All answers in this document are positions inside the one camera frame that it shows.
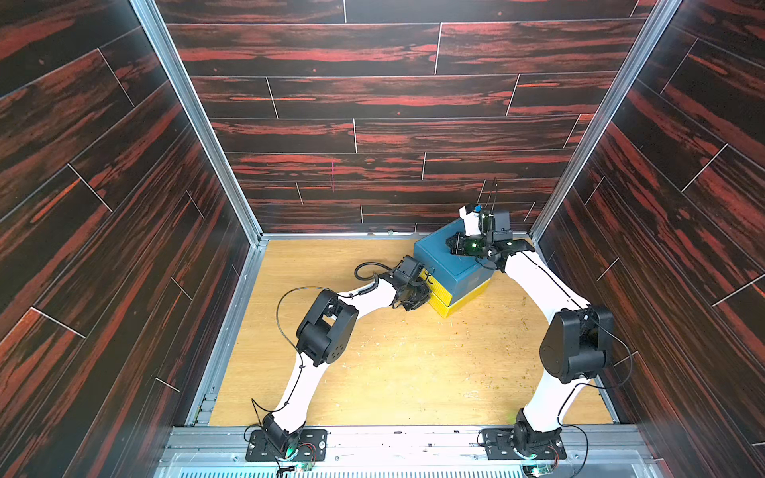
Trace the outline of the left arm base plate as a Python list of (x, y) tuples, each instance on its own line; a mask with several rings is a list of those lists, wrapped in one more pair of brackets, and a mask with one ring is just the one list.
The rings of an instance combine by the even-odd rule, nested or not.
[(246, 462), (290, 461), (316, 463), (326, 458), (328, 430), (303, 428), (296, 433), (274, 436), (261, 428), (251, 430)]

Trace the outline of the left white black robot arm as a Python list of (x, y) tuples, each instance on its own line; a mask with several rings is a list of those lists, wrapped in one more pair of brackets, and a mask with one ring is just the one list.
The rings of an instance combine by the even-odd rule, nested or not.
[(300, 447), (311, 400), (331, 364), (346, 352), (358, 320), (382, 309), (410, 312), (430, 299), (428, 272), (420, 261), (404, 256), (394, 268), (379, 265), (382, 272), (355, 277), (364, 286), (347, 292), (321, 288), (297, 327), (289, 345), (296, 353), (295, 366), (277, 406), (267, 409), (260, 431), (279, 459), (291, 458)]

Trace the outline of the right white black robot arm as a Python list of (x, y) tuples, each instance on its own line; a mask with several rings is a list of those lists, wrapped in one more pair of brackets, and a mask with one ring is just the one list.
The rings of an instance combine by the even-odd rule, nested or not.
[(524, 240), (491, 243), (485, 236), (456, 233), (445, 241), (449, 252), (487, 261), (515, 281), (548, 322), (539, 348), (543, 376), (530, 402), (515, 420), (514, 451), (527, 459), (563, 455), (563, 419), (583, 388), (612, 361), (615, 318), (566, 285)]

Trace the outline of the teal yellow drawer cabinet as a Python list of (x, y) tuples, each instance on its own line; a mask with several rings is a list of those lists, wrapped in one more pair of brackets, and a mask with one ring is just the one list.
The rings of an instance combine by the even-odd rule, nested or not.
[(414, 243), (414, 258), (430, 273), (428, 287), (432, 297), (428, 304), (442, 318), (448, 318), (483, 293), (495, 272), (486, 261), (450, 253), (446, 240), (463, 231), (463, 220), (457, 219)]

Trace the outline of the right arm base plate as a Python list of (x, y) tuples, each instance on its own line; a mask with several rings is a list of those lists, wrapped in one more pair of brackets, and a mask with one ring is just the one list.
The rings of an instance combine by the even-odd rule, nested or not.
[(538, 432), (523, 424), (512, 428), (484, 428), (478, 433), (477, 443), (484, 448), (489, 460), (560, 461), (567, 457), (561, 431), (557, 428)]

